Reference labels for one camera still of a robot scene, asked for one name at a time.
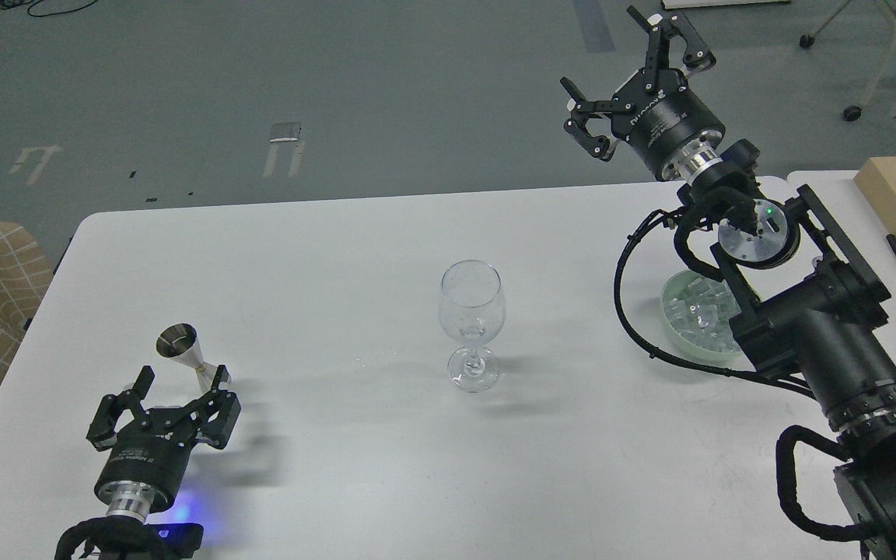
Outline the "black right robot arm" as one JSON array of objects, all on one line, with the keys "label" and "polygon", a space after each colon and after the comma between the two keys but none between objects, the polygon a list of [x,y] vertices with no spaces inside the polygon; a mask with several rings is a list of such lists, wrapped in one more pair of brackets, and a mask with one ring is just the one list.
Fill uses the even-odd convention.
[{"label": "black right robot arm", "polygon": [[[865,559],[896,559],[896,365],[874,331],[887,323],[885,284],[810,187],[772,201],[747,139],[719,149],[725,127],[693,93],[690,75],[716,58],[684,14],[627,14],[645,33],[643,65],[611,98],[588,100],[575,83],[563,127],[595,159],[620,143],[655,180],[681,181],[672,212],[651,212],[627,237],[613,275],[626,334],[652,359],[781,387],[812,398],[836,439],[792,425],[775,444],[779,506],[801,531],[857,542]],[[671,355],[638,334],[621,300],[630,255],[657,226],[671,228],[687,269],[731,290],[729,324],[750,372]]]}]

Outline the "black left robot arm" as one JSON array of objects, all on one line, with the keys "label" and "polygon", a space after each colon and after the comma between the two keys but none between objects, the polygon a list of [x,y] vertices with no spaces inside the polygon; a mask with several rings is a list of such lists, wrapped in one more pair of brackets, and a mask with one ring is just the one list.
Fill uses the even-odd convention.
[{"label": "black left robot arm", "polygon": [[202,525],[150,524],[147,517],[174,506],[197,444],[227,446],[242,405],[226,366],[181,407],[144,408],[153,380],[152,368],[143,366],[131,387],[100,400],[86,439],[109,454],[93,489],[107,513],[68,528],[57,559],[189,559],[201,546]]}]

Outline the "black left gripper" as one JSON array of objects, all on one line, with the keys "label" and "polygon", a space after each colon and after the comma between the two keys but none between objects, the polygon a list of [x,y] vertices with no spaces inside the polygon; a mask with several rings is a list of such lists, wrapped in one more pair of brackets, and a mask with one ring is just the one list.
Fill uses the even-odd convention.
[{"label": "black left gripper", "polygon": [[[170,509],[193,447],[225,449],[239,419],[242,405],[229,386],[227,366],[217,366],[202,396],[151,415],[142,402],[154,376],[152,367],[144,365],[129,389],[103,396],[86,432],[93,449],[109,451],[95,484],[107,516],[145,520]],[[134,421],[117,432],[118,419],[126,411]]]}]

